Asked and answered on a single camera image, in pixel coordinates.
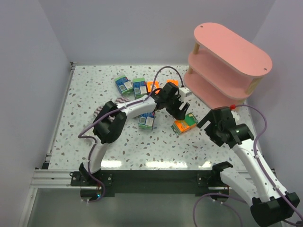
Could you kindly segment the orange sponge box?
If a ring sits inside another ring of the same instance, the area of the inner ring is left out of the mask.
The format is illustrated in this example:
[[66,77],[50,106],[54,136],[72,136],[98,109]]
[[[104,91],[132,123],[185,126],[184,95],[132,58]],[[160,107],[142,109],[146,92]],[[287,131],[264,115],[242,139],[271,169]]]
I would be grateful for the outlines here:
[[160,88],[160,85],[159,85],[158,81],[155,81],[155,84],[153,84],[153,81],[148,81],[148,82],[146,82],[146,86],[147,86],[147,92],[148,93]]
[[168,79],[168,80],[166,80],[166,83],[172,83],[172,84],[174,84],[174,85],[176,85],[177,87],[178,87],[178,81],[177,80],[172,80],[172,79]]
[[172,130],[177,134],[183,134],[188,130],[196,127],[198,120],[193,113],[188,113],[184,120],[176,120],[172,125]]

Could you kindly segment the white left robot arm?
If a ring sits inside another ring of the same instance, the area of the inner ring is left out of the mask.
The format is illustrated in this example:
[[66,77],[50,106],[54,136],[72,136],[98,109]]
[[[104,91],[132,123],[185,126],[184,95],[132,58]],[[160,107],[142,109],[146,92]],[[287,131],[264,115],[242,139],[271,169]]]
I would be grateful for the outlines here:
[[121,135],[128,119],[145,113],[166,109],[176,120],[185,119],[189,103],[184,99],[191,93],[187,87],[177,87],[168,82],[148,95],[133,101],[115,104],[108,101],[93,121],[78,135],[79,139],[91,139],[93,144],[88,157],[79,167],[79,172],[86,182],[101,183],[98,176],[102,159],[109,147]]

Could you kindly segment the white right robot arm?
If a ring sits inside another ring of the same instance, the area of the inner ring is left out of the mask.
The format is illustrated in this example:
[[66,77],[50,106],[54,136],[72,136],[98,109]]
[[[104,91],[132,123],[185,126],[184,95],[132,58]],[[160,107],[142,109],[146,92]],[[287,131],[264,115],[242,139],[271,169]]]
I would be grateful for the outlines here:
[[222,183],[232,187],[249,205],[251,214],[261,227],[286,222],[297,209],[300,199],[290,193],[272,172],[261,152],[257,149],[259,136],[254,136],[246,124],[237,124],[230,107],[211,109],[197,124],[217,146],[227,144],[240,158],[252,181],[241,176],[229,162],[213,165],[209,184]]

